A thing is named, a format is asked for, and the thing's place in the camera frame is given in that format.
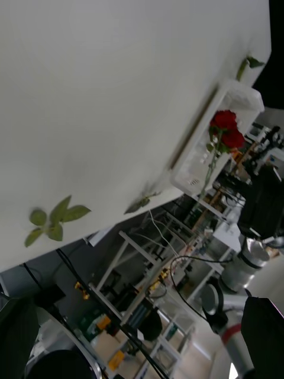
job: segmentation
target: green plant stem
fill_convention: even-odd
[[[216,145],[216,148],[214,150],[214,154],[213,154],[213,157],[212,157],[212,161],[208,167],[208,171],[207,171],[207,174],[206,174],[206,178],[205,178],[205,182],[204,182],[204,186],[202,187],[201,189],[201,192],[200,192],[200,195],[199,195],[199,200],[203,200],[204,198],[204,195],[205,195],[205,192],[206,192],[206,187],[208,186],[209,184],[209,181],[210,181],[210,178],[211,178],[211,175],[213,174],[213,171],[215,170],[215,167],[216,167],[216,163],[217,163],[217,153],[219,152],[219,148],[220,148],[220,144],[221,144],[221,138],[222,138],[222,134],[223,134],[223,131],[222,130],[218,130],[218,141],[217,141],[217,145]],[[192,208],[192,211],[195,211],[196,209],[198,208],[198,203],[196,203],[194,205],[194,207]]]
[[[237,76],[235,77],[235,79],[238,80],[239,82],[241,81],[241,77],[243,76],[244,70],[246,69],[246,67],[247,67],[248,64],[249,63],[248,63],[248,60],[247,60],[247,57],[246,57],[242,61],[241,65],[240,65],[240,68],[238,69]]]

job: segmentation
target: orange part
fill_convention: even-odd
[[[118,352],[115,353],[115,355],[111,358],[111,360],[108,363],[108,366],[111,369],[111,371],[115,371],[119,367],[123,359],[124,353],[121,350],[118,350]]]
[[[97,325],[100,330],[104,330],[111,323],[111,319],[105,316]]]

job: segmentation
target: metal rod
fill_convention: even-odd
[[[121,320],[122,315],[121,313],[111,304],[110,301],[100,292],[97,290],[97,288],[92,284],[89,283],[90,289],[108,306],[108,308]]]
[[[101,278],[101,280],[99,281],[99,284],[96,286],[96,289],[99,291],[102,286],[105,284],[105,281],[107,280],[107,278],[109,277],[110,273],[112,272],[112,270],[115,268],[119,258],[121,257],[121,255],[124,253],[126,247],[127,247],[128,243],[125,241],[120,249],[118,250],[116,256],[114,257],[114,259],[112,260],[111,264],[109,265],[108,269],[106,270],[106,272],[104,273],[104,276]]]
[[[148,254],[144,249],[142,249],[141,246],[138,245],[135,241],[132,240],[132,238],[128,237],[124,232],[120,231],[120,236],[127,241],[131,246],[133,246],[140,254],[142,254],[149,262],[151,262],[153,265],[155,265],[157,262],[156,260],[151,257],[150,254]]]
[[[131,258],[135,257],[138,254],[138,251],[132,251],[131,253],[127,254],[126,256],[123,256],[115,265],[115,267],[118,267],[122,265],[123,263],[129,261]]]

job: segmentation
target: wire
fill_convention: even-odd
[[[173,253],[175,254],[175,256],[179,256],[178,253],[175,251],[175,249],[173,248],[173,246],[170,244],[170,242],[163,236],[163,233],[160,231],[160,228],[158,227],[158,225],[155,223],[154,221],[154,218],[153,218],[153,215],[152,215],[152,212],[151,210],[149,209],[149,212],[150,212],[150,216],[151,216],[151,220],[155,226],[155,228],[158,230],[158,232],[160,233],[160,236],[162,237],[162,239],[164,241],[166,241],[166,243],[170,246],[170,248],[172,249]]]
[[[185,247],[187,248],[188,247],[188,244],[180,237],[180,236],[178,236],[175,232],[173,232],[169,227],[167,227],[166,226],[166,224],[164,224],[164,223],[162,223],[161,221],[157,221],[157,220],[155,220],[155,222],[157,223],[157,224],[162,224],[162,225],[164,225],[164,227],[166,227],[167,228],[167,230],[177,239],[177,240],[180,240],[184,245],[185,245]]]
[[[146,236],[144,236],[144,235],[141,235],[140,233],[133,233],[133,235],[134,235],[134,236],[140,236],[140,237],[143,237],[143,238],[147,239],[148,241],[151,241],[151,242],[154,243],[155,245],[160,246],[160,247],[163,248],[163,249],[165,248],[165,246],[161,245],[160,243],[154,241],[153,239],[151,239],[151,238],[149,238],[149,237],[146,237]]]
[[[173,259],[172,263],[170,264],[170,278],[172,279],[172,282],[173,282],[173,288],[176,290],[176,292],[178,293],[179,297],[185,302],[185,304],[191,309],[193,310],[193,312],[195,312],[199,317],[201,317],[202,319],[204,319],[205,321],[207,321],[206,317],[204,317],[203,315],[201,315],[201,313],[199,313],[194,307],[192,307],[187,301],[186,299],[183,297],[183,295],[179,292],[179,289],[173,279],[173,272],[172,272],[172,269],[173,269],[173,262],[176,260]]]
[[[129,338],[131,342],[141,351],[141,353],[145,356],[148,362],[152,365],[155,372],[159,375],[161,379],[169,379],[169,377],[164,373],[164,371],[160,368],[160,366],[155,362],[155,360],[147,353],[147,351],[142,347],[141,341],[137,340],[133,337],[129,332],[128,328],[125,325],[120,325],[120,320],[117,319],[117,316],[105,305],[105,303],[89,288],[88,285],[83,281],[80,275],[75,270],[73,264],[70,259],[66,256],[65,253],[61,249],[56,249],[57,254],[60,256],[65,265],[69,268],[71,273],[75,276],[75,278],[80,282],[81,286],[86,290],[86,292],[90,295],[90,297],[96,301],[96,303],[101,307],[105,314],[111,317],[114,324],[121,329],[124,334]]]
[[[203,258],[199,258],[197,256],[190,256],[190,255],[182,255],[182,256],[177,256],[176,258],[174,258],[170,264],[170,278],[172,279],[172,282],[173,282],[173,287],[174,289],[176,290],[176,292],[178,293],[179,297],[185,302],[185,304],[190,308],[192,309],[199,317],[201,317],[202,319],[206,320],[206,317],[204,317],[203,315],[201,315],[194,307],[192,307],[187,301],[186,299],[183,297],[183,295],[179,292],[179,289],[177,287],[177,285],[175,284],[175,281],[173,279],[173,264],[176,262],[176,261],[179,261],[180,259],[196,259],[198,261],[203,261],[203,262],[210,262],[210,263],[229,263],[232,261],[232,259],[225,259],[223,261],[213,261],[211,259],[203,259]]]
[[[42,276],[42,274],[41,274],[41,272],[40,272],[39,270],[37,270],[36,268],[33,268],[33,267],[29,267],[29,269],[30,269],[31,271],[34,271],[34,272],[36,272],[36,273],[38,274],[38,276],[39,276],[39,282],[42,282],[42,281],[43,281],[43,276]]]
[[[25,264],[23,263],[22,266],[27,270],[28,274],[30,275],[30,277],[33,279],[33,281],[38,285],[38,287],[43,290],[43,286],[39,283],[39,281],[37,280],[37,278],[34,276],[34,274],[31,272],[31,269]]]

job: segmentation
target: white plastic basket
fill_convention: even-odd
[[[218,110],[235,112],[238,129],[245,135],[259,113],[264,111],[264,105],[262,96],[255,89],[234,80],[223,83],[173,167],[171,183],[188,195],[199,194],[204,186],[213,155],[206,149],[210,142],[209,124]],[[229,154],[225,153],[218,159],[207,189],[212,187],[228,158]]]

